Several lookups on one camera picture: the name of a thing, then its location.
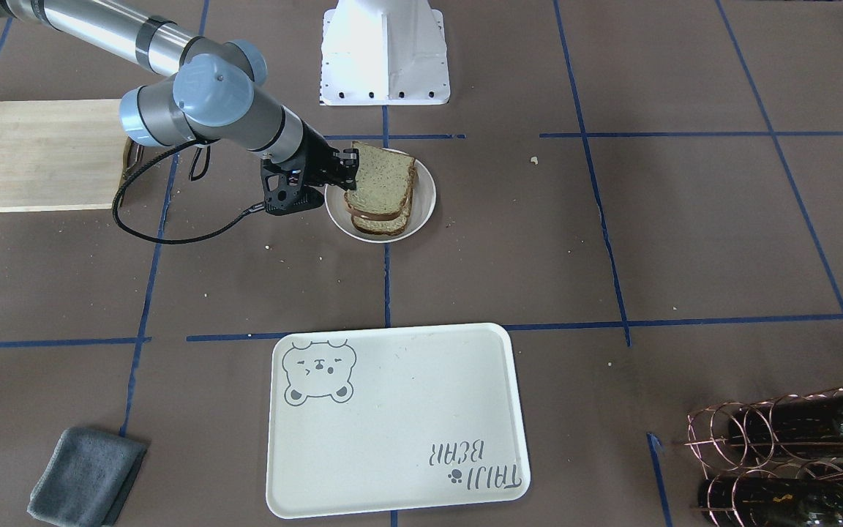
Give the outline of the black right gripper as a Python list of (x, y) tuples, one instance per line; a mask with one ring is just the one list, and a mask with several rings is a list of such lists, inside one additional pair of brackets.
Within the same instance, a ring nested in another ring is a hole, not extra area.
[(282, 121), (274, 139), (268, 144), (268, 161), (281, 169), (304, 172), (315, 187), (334, 184), (337, 187), (356, 187), (357, 148), (341, 152), (330, 147), (324, 137), (304, 121)]

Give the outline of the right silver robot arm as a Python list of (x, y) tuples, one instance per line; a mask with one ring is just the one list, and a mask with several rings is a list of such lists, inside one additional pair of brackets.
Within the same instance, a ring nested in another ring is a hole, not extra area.
[(121, 1), (0, 1), (0, 19), (77, 37), (161, 75), (125, 94), (121, 125), (143, 146), (233, 141), (308, 186), (356, 186), (357, 154), (324, 137), (264, 90), (267, 63), (245, 40), (217, 42)]

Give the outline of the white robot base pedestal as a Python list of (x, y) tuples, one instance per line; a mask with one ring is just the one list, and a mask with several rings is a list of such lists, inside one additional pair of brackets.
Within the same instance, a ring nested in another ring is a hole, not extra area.
[(444, 17), (428, 1), (339, 1), (323, 14), (321, 53), (321, 104), (451, 99)]

